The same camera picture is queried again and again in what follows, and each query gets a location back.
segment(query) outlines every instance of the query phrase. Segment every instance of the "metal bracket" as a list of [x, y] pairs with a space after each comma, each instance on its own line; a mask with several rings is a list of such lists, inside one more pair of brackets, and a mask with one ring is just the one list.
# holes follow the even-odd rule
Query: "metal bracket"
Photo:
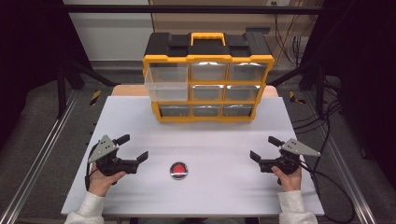
[[117, 145], [105, 134], [102, 139], [96, 145], [95, 150], [88, 159], [89, 163], [93, 163], [107, 155], [108, 153], [118, 150]]
[[289, 141], [283, 144], [281, 148], [296, 155], [314, 156], [314, 157], [320, 156], [320, 152], [315, 151], [311, 147], [308, 147], [293, 138], [289, 139]]

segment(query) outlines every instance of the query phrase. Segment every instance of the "hand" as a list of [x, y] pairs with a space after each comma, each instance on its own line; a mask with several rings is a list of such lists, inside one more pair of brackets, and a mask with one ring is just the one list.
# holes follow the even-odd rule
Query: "hand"
[[274, 174], [279, 177], [280, 182], [282, 182], [282, 187], [285, 192], [300, 190], [301, 189], [301, 178], [302, 169], [299, 166], [296, 171], [291, 175], [285, 175], [278, 167], [273, 166], [271, 170]]
[[91, 169], [91, 181], [88, 191], [97, 196], [105, 197], [110, 186], [120, 180], [123, 176], [125, 176], [125, 172], [123, 171], [112, 176], [103, 175], [99, 170], [97, 170], [96, 162], [94, 162]]

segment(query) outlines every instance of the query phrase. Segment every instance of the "carrying handle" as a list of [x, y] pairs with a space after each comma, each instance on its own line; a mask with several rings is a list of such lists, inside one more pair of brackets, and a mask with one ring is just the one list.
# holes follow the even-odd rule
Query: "carrying handle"
[[220, 39], [225, 46], [224, 33], [191, 33], [191, 45], [194, 45], [194, 39]]

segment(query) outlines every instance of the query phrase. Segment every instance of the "white sleeve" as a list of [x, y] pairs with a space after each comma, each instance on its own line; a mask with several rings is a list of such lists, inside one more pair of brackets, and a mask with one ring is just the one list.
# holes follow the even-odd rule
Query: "white sleeve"
[[72, 211], [67, 215], [65, 224], [103, 224], [105, 223], [102, 217], [104, 207], [104, 197], [87, 192], [78, 211]]
[[277, 194], [282, 213], [279, 214], [280, 224], [316, 224], [317, 217], [311, 211], [306, 211], [303, 195], [300, 190], [280, 192]]

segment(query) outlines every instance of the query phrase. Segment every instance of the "white wall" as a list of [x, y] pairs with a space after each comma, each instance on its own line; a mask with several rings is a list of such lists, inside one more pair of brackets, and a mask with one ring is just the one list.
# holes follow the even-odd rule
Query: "white wall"
[[[64, 0], [66, 5], [148, 5], [148, 0]], [[70, 13], [90, 61], [141, 61], [150, 14]]]

